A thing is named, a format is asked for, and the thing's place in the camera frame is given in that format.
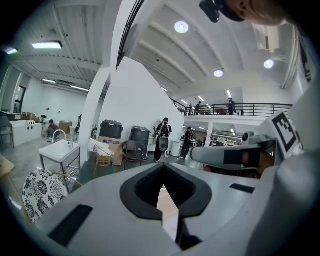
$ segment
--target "ceiling light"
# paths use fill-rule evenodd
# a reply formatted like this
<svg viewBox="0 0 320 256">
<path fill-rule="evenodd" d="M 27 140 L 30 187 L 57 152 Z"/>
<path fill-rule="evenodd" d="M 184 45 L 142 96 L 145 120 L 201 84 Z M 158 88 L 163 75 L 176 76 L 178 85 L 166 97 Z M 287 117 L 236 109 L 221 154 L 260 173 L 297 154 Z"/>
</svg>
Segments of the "ceiling light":
<svg viewBox="0 0 320 256">
<path fill-rule="evenodd" d="M 213 74 L 216 78 L 220 78 L 224 75 L 224 72 L 222 70 L 216 70 Z"/>
<path fill-rule="evenodd" d="M 62 43 L 60 41 L 36 42 L 32 46 L 35 49 L 61 49 Z"/>
<path fill-rule="evenodd" d="M 45 81 L 45 82 L 56 84 L 56 81 L 53 81 L 53 80 L 48 80 L 48 79 L 42 79 L 42 80 Z"/>
<path fill-rule="evenodd" d="M 232 98 L 232 95 L 229 90 L 227 90 L 226 93 L 228 94 L 229 98 Z"/>
<path fill-rule="evenodd" d="M 10 54 L 16 54 L 18 51 L 17 51 L 17 49 L 9 48 L 5 52 L 6 52 L 6 54 L 10 55 Z"/>
<path fill-rule="evenodd" d="M 177 31 L 180 34 L 184 34 L 187 33 L 189 30 L 189 25 L 187 23 L 185 23 L 184 21 L 178 21 L 175 25 L 174 25 L 174 29 L 175 31 Z"/>
<path fill-rule="evenodd" d="M 274 66 L 275 62 L 272 59 L 268 59 L 264 62 L 264 67 L 266 69 L 271 69 Z"/>
<path fill-rule="evenodd" d="M 73 86 L 73 85 L 70 85 L 70 87 L 74 88 L 74 89 L 79 89 L 79 90 L 82 90 L 82 91 L 86 91 L 86 92 L 89 92 L 88 89 L 85 89 L 85 88 L 81 88 L 81 87 L 77 87 L 77 86 Z"/>
</svg>

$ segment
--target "floral cushion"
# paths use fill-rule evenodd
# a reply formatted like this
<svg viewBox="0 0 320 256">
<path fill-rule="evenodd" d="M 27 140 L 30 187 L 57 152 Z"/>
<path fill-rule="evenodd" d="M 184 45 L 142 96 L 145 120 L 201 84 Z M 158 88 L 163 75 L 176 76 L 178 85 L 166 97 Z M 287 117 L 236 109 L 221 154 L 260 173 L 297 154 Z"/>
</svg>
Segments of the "floral cushion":
<svg viewBox="0 0 320 256">
<path fill-rule="evenodd" d="M 36 170 L 31 173 L 22 188 L 24 208 L 34 224 L 46 210 L 67 196 L 67 188 L 58 176 L 47 170 Z"/>
</svg>

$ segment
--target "faucet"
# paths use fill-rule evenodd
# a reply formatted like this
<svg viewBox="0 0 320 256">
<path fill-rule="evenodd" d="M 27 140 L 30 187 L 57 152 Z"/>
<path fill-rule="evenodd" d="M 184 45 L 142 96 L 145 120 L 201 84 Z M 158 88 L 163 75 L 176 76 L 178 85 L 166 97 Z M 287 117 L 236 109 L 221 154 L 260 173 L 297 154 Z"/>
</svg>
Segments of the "faucet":
<svg viewBox="0 0 320 256">
<path fill-rule="evenodd" d="M 63 130 L 55 130 L 55 132 L 52 135 L 52 143 L 55 142 L 55 134 L 56 134 L 56 132 L 63 132 L 64 133 L 64 140 L 67 141 L 66 133 Z"/>
</svg>

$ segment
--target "black metal railing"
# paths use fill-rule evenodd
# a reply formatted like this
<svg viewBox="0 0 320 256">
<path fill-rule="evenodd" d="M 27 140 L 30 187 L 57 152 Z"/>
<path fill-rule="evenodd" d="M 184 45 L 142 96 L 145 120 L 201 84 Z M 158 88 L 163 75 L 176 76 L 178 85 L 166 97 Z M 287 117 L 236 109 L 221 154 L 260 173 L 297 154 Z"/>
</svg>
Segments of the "black metal railing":
<svg viewBox="0 0 320 256">
<path fill-rule="evenodd" d="M 135 18 L 141 8 L 141 6 L 143 5 L 143 3 L 145 2 L 145 0 L 137 0 L 134 4 L 134 7 L 130 13 L 130 16 L 126 22 L 123 34 L 122 34 L 122 38 L 121 38 L 121 43 L 120 43 L 120 47 L 119 47 L 119 52 L 118 52 L 118 59 L 117 59 L 117 63 L 116 63 L 116 67 L 118 67 L 122 61 L 122 59 L 125 56 L 125 52 L 124 52 L 124 48 L 125 48 L 125 44 L 131 29 L 132 24 L 135 21 Z"/>
<path fill-rule="evenodd" d="M 277 111 L 283 111 L 285 114 L 291 109 L 291 104 L 279 103 L 236 103 L 234 107 L 229 107 L 228 104 L 214 104 L 200 106 L 199 112 L 196 112 L 196 107 L 185 107 L 181 103 L 171 99 L 180 113 L 185 116 L 254 116 L 254 117 L 269 117 Z"/>
<path fill-rule="evenodd" d="M 187 108 L 186 108 L 184 105 L 182 105 L 181 103 L 175 101 L 175 100 L 172 99 L 172 98 L 170 98 L 170 100 L 172 101 L 172 103 L 175 105 L 175 107 L 178 109 L 178 111 L 179 111 L 182 115 L 184 115 L 184 116 L 187 115 Z"/>
</svg>

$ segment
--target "black trash bin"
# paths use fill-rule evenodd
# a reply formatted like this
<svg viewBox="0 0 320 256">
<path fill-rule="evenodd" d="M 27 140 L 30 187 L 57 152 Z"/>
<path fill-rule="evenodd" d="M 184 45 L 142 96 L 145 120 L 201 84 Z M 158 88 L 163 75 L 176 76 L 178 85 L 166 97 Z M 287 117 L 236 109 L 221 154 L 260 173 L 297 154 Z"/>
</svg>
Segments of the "black trash bin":
<svg viewBox="0 0 320 256">
<path fill-rule="evenodd" d="M 121 134 L 124 128 L 122 123 L 117 121 L 105 120 L 100 124 L 100 137 L 108 137 L 114 139 L 121 139 Z"/>
<path fill-rule="evenodd" d="M 147 157 L 150 131 L 146 127 L 132 126 L 130 141 L 135 141 L 143 145 L 142 158 Z"/>
</svg>

